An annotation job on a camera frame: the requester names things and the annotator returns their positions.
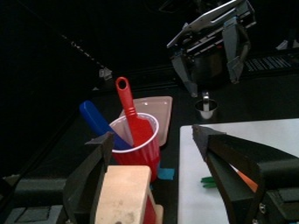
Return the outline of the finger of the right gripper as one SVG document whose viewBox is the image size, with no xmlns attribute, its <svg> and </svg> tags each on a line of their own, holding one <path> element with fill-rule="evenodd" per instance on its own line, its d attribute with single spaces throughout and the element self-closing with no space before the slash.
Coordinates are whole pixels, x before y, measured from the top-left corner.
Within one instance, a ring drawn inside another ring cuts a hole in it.
<svg viewBox="0 0 299 224">
<path fill-rule="evenodd" d="M 186 64 L 186 58 L 183 57 L 183 55 L 175 55 L 172 58 L 172 67 L 175 72 L 178 73 L 183 85 L 186 86 L 191 97 L 196 97 L 198 96 L 198 84 L 194 82 L 188 68 L 187 68 L 187 64 Z"/>
<path fill-rule="evenodd" d="M 239 82 L 244 61 L 248 56 L 250 40 L 244 26 L 236 17 L 223 25 L 223 43 L 227 55 L 228 76 L 232 83 Z"/>
</svg>

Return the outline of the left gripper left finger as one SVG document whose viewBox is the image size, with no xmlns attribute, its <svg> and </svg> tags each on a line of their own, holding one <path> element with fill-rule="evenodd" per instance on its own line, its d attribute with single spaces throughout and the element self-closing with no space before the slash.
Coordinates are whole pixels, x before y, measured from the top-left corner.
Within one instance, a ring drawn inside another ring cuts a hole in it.
<svg viewBox="0 0 299 224">
<path fill-rule="evenodd" d="M 99 195 L 114 148 L 114 134 L 107 132 L 96 138 L 98 143 L 86 144 L 71 157 L 75 170 L 63 188 L 63 205 L 67 224 L 95 224 Z"/>
</svg>

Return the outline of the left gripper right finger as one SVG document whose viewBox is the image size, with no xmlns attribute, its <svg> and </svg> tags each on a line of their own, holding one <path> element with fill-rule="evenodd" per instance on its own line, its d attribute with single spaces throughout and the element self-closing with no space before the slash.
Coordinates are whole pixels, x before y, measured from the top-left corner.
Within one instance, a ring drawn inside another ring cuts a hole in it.
<svg viewBox="0 0 299 224">
<path fill-rule="evenodd" d="M 230 224 L 299 224 L 299 157 L 195 124 Z"/>
</svg>

